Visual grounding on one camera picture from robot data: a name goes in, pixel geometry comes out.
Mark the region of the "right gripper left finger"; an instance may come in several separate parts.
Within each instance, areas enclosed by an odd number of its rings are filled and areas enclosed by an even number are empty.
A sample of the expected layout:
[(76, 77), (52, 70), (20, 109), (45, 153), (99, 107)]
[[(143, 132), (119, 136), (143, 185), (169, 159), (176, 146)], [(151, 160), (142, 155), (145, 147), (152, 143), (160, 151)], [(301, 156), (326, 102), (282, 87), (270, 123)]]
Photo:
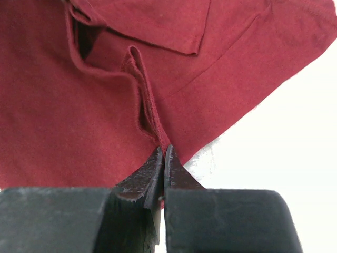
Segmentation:
[(7, 188), (1, 252), (154, 252), (162, 191), (161, 148), (111, 188)]

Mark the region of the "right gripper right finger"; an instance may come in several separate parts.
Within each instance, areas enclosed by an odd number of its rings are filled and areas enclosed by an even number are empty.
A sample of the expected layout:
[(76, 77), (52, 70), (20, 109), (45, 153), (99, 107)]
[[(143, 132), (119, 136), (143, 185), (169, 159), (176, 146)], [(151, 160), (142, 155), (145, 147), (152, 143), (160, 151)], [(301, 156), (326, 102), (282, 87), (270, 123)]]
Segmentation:
[(289, 208), (272, 190), (207, 189), (166, 151), (168, 252), (301, 252)]

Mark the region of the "dark red polo shirt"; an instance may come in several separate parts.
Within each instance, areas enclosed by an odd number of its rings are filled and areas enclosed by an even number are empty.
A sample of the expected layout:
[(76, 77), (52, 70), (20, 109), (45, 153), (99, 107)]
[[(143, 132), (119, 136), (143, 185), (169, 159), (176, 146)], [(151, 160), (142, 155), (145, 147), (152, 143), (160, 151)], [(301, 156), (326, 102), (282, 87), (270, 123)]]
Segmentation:
[(335, 39), (333, 1), (1, 1), (1, 187), (187, 162)]

